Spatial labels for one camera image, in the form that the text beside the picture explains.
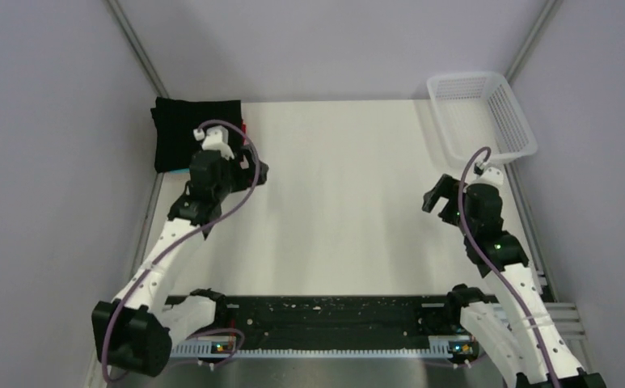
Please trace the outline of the black t-shirt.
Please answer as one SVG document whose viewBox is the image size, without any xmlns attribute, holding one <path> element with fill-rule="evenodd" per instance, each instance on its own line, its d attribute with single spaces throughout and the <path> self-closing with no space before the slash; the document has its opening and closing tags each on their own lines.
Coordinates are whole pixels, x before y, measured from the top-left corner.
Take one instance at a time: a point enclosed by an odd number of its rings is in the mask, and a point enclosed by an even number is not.
<svg viewBox="0 0 625 388">
<path fill-rule="evenodd" d="M 192 102 L 157 97 L 150 109 L 157 133 L 154 169 L 158 173 L 187 169 L 201 145 L 193 131 L 208 120 L 243 126 L 239 100 Z"/>
</svg>

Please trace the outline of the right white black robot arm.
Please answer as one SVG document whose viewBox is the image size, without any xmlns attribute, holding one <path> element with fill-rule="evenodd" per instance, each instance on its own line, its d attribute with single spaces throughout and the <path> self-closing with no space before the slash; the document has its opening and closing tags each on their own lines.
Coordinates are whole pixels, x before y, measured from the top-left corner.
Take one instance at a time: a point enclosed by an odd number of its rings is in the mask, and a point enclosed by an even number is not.
<svg viewBox="0 0 625 388">
<path fill-rule="evenodd" d="M 456 285 L 446 296 L 443 321 L 454 333 L 473 335 L 507 387 L 603 387 L 561 336 L 534 283 L 534 271 L 518 238 L 504 228 L 499 181 L 479 178 L 472 184 L 443 175 L 424 194 L 423 211 L 440 199 L 438 214 L 460 229 L 467 258 L 477 267 L 505 313 L 476 287 Z"/>
</svg>

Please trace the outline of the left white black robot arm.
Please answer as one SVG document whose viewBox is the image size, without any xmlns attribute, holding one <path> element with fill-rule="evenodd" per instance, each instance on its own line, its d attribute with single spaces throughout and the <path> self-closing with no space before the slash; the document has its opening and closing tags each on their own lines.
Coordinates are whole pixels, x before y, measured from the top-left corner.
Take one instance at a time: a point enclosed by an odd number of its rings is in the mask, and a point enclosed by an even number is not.
<svg viewBox="0 0 625 388">
<path fill-rule="evenodd" d="M 171 204 L 163 227 L 129 282 L 91 312 L 102 379 L 117 383 L 129 373 L 158 376 L 171 350 L 194 332 L 225 330 L 228 312 L 216 297 L 189 295 L 168 307 L 181 272 L 212 229 L 238 212 L 266 183 L 268 165 L 252 145 L 235 151 L 202 147 L 189 163 L 189 178 Z"/>
</svg>

